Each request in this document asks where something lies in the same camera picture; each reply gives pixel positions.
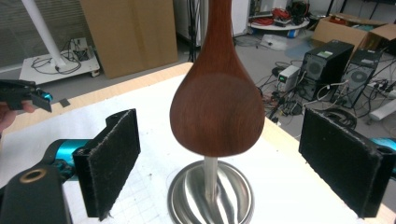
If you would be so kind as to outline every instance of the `wooden spoon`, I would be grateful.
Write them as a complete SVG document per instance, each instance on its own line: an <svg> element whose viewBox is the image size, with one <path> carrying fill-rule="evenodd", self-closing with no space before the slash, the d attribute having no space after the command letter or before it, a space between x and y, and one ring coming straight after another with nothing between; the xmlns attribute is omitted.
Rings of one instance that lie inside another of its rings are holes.
<svg viewBox="0 0 396 224"><path fill-rule="evenodd" d="M207 157L247 151L265 119L260 93L234 50L231 7L232 0L209 1L205 43L170 110L177 141Z"/></svg>

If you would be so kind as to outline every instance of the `white wall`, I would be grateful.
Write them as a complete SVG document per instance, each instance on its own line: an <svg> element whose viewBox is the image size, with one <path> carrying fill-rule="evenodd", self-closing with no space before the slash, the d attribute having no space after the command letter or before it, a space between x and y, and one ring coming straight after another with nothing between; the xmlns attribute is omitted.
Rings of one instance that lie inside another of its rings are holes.
<svg viewBox="0 0 396 224"><path fill-rule="evenodd" d="M309 0L310 10L321 10L327 11L329 8L331 0ZM339 12L344 0L334 0L331 12ZM363 2L363 0L347 0L346 7L344 8L344 13L369 19L373 9L375 7L375 2ZM379 4L375 10L372 20L385 21L389 23L394 23L396 20L396 6L388 4Z"/></svg>

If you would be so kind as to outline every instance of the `stainless steel base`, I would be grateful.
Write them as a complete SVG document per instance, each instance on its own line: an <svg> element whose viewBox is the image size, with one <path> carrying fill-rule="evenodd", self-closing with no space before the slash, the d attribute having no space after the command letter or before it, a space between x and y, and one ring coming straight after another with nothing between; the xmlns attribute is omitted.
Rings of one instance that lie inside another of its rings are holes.
<svg viewBox="0 0 396 224"><path fill-rule="evenodd" d="M215 195L205 193L204 162L194 162L177 174L168 192L175 223L249 223L253 192L246 178L223 161L218 164Z"/></svg>

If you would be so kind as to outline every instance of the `black wire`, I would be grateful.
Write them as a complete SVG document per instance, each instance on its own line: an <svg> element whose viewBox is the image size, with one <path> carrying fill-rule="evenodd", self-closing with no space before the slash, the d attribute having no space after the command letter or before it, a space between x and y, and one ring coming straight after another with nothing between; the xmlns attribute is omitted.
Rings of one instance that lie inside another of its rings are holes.
<svg viewBox="0 0 396 224"><path fill-rule="evenodd" d="M193 0L188 0L187 2L187 13L188 13L188 18L189 18L189 37L190 37L190 54L189 54L189 62L195 62L197 56L196 56L196 42L197 42L197 33L198 33L198 22L199 22L199 17L197 18L197 15L199 15L199 7L200 7L200 1L197 1L197 4L195 5L195 1Z"/></svg>
<svg viewBox="0 0 396 224"><path fill-rule="evenodd" d="M271 79L271 77L273 76L274 74L271 74L271 76L269 76L268 77L268 79L264 82L264 84L262 84L262 85L260 85L258 88L259 88L259 90L262 92L262 88L265 86L265 85L268 85L268 84L271 84L271 83L274 83L274 82L276 82L276 80L273 80L273 81L271 81L271 82L268 82L270 79Z"/></svg>
<svg viewBox="0 0 396 224"><path fill-rule="evenodd" d="M386 89L385 89L385 91L387 91L387 92L390 92L390 91L392 91L393 90L393 87L396 85L396 81L394 81L392 84L390 84Z"/></svg>
<svg viewBox="0 0 396 224"><path fill-rule="evenodd" d="M365 97L367 97L367 99L368 99L367 103L369 104L369 109L367 110L366 113L364 113L364 114L362 114L362 115L360 115L360 116L357 116L358 119L363 118L363 117L367 116L368 114L370 114L370 112L371 112L371 101L375 99L375 97L376 97L376 91L375 91L375 89L372 89L372 91L370 92L370 95L369 95L369 96L366 96L365 93L363 93L363 95L364 95Z"/></svg>
<svg viewBox="0 0 396 224"><path fill-rule="evenodd" d="M358 124L358 119L343 109L329 108L329 109L323 110L323 112L324 112L324 116L326 116L329 119L339 122L340 125L342 125L344 127L348 127L350 129L355 129Z"/></svg>
<svg viewBox="0 0 396 224"><path fill-rule="evenodd" d="M64 50L64 48L66 46L68 46L67 52L66 53L62 53L61 55L64 56L69 62L71 63L76 63L77 65L74 68L71 68L69 70L66 71L60 71L60 68L55 66L55 70L56 72L50 73L50 72L43 72L40 71L38 68L43 67L44 65L46 65L47 63L50 63L50 61L52 60L52 58L49 59L42 59L40 60L39 58L36 58L33 62L31 67L34 68L37 73L40 74L45 74L45 75L70 75L74 72L76 72L80 67L81 67L81 62L77 59L75 59L74 54L72 52L70 52L71 46L70 43L71 41L74 41L74 39L70 39L69 41L67 41L66 43L64 43L64 47L62 48L61 52Z"/></svg>
<svg viewBox="0 0 396 224"><path fill-rule="evenodd" d="M259 81L257 81L256 83L255 83L255 85L257 85L257 84L259 84L260 82L262 82L262 80L263 79L265 79L266 77L262 77L262 78L260 78L260 80Z"/></svg>
<svg viewBox="0 0 396 224"><path fill-rule="evenodd" d="M285 104L281 106L280 111L282 111L282 113L286 116L300 115L303 112L303 105L300 102L293 100L293 97L288 97Z"/></svg>

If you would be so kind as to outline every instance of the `computer tower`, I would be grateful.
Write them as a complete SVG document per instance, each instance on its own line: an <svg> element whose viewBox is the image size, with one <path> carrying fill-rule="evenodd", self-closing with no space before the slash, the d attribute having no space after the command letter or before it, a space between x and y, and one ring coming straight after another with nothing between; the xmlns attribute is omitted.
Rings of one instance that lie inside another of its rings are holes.
<svg viewBox="0 0 396 224"><path fill-rule="evenodd" d="M296 90L297 93L307 101L315 101L318 98L323 97L330 91L330 89L324 88L327 84L315 81L311 78L304 78L301 80Z"/></svg>
<svg viewBox="0 0 396 224"><path fill-rule="evenodd" d="M385 49L385 52L396 56L396 39L392 39L388 42L388 47Z"/></svg>
<svg viewBox="0 0 396 224"><path fill-rule="evenodd" d="M359 100L367 83L373 77L375 69L381 59L382 51L357 49L349 61L341 82L345 85L337 86L331 101L347 108L352 108Z"/></svg>
<svg viewBox="0 0 396 224"><path fill-rule="evenodd" d="M322 83L337 83L341 80L354 45L332 40L311 49L304 56L300 77L308 77Z"/></svg>

